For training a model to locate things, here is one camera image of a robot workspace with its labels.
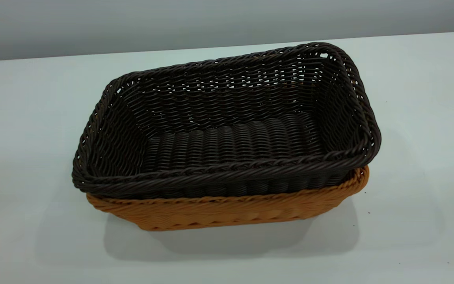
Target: basket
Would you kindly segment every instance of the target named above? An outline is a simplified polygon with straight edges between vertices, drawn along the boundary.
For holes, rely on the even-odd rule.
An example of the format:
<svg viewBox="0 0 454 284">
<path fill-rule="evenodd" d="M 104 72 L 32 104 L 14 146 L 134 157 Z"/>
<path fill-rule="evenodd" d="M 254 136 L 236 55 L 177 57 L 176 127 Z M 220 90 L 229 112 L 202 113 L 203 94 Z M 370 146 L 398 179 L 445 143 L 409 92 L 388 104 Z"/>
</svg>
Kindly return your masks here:
<svg viewBox="0 0 454 284">
<path fill-rule="evenodd" d="M 94 208 L 131 221 L 143 230 L 166 231 L 307 219 L 359 192 L 369 168 L 356 169 L 341 185 L 294 193 L 242 197 L 124 200 L 87 194 Z"/>
<path fill-rule="evenodd" d="M 380 142 L 352 60 L 310 43 L 113 80 L 72 175 L 113 198 L 289 193 L 339 185 Z"/>
</svg>

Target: woven basket wall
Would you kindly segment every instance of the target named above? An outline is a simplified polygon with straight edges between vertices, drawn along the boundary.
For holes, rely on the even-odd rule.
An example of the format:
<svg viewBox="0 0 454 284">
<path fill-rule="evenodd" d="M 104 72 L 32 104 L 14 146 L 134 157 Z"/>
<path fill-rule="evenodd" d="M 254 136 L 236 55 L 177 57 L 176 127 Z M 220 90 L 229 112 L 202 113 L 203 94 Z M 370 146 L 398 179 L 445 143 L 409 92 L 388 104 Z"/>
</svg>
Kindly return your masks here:
<svg viewBox="0 0 454 284">
<path fill-rule="evenodd" d="M 307 219 L 338 206 L 359 192 L 369 168 L 355 169 L 341 185 L 299 192 L 241 197 L 124 200 L 87 194 L 96 209 L 115 214 L 149 231 L 183 230 Z"/>
</svg>

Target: rectangular basket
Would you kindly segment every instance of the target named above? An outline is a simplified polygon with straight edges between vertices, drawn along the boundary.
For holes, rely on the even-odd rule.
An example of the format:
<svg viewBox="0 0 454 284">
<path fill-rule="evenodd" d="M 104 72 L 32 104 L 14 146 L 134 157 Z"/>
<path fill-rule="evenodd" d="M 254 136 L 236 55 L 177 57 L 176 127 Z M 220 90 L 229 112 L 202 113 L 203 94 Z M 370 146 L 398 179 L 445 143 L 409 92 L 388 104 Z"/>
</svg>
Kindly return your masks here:
<svg viewBox="0 0 454 284">
<path fill-rule="evenodd" d="M 74 185 L 114 198 L 198 198 L 339 185 L 381 135 L 358 70 L 334 45 L 133 72 L 106 87 Z"/>
<path fill-rule="evenodd" d="M 367 184 L 369 168 L 351 172 L 341 185 L 299 192 L 242 197 L 128 200 L 87 194 L 94 208 L 148 231 L 183 230 L 307 219 L 338 206 Z"/>
</svg>

